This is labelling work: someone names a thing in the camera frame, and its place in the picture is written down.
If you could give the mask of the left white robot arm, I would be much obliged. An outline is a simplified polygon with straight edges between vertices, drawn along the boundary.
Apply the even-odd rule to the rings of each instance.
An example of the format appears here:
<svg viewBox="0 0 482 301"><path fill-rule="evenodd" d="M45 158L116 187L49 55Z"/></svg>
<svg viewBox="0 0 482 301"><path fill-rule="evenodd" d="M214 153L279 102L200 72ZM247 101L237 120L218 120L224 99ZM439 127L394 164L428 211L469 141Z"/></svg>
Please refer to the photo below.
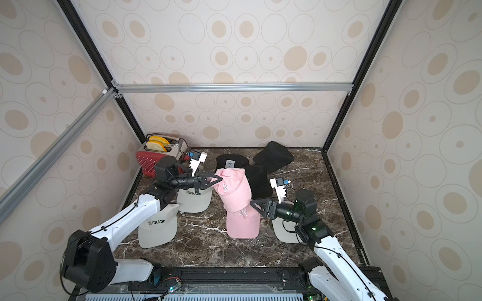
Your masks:
<svg viewBox="0 0 482 301"><path fill-rule="evenodd" d="M215 173L197 172L196 165L204 160L204 153L193 154L189 168L185 168L172 156L161 158L154 165L155 182L134 203L103 224L70 235L60 263L60 280L69 280L92 293L118 283L137 282L158 288L163 283L159 265L143 259L116 259L114 252L138 226L167 208L178 190L201 191L222 182Z"/></svg>

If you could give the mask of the pink cap with logo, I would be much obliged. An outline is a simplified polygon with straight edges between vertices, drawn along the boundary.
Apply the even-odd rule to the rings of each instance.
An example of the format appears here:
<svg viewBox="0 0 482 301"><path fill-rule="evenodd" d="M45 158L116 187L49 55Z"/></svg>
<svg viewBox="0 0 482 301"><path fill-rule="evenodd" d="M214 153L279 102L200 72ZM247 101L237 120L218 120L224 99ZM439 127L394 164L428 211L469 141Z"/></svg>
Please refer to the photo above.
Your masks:
<svg viewBox="0 0 482 301"><path fill-rule="evenodd" d="M217 176L222 181L214 185L214 189L229 213L242 211L250 204L252 191L246 177L245 169L217 169Z"/></svg>

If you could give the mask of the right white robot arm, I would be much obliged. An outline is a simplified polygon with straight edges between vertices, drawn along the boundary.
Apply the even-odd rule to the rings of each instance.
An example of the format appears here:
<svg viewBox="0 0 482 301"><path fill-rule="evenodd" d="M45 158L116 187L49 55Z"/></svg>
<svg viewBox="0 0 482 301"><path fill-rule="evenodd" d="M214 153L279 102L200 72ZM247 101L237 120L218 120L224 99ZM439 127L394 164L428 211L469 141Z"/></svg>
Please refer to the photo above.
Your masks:
<svg viewBox="0 0 482 301"><path fill-rule="evenodd" d="M293 204L265 198L252 200L251 206L263 218L281 218L295 223L297 239L322 261L321 265L306 269L308 280L328 300L391 300L351 260L333 232L318 217L318 202L312 191L297 191Z"/></svg>

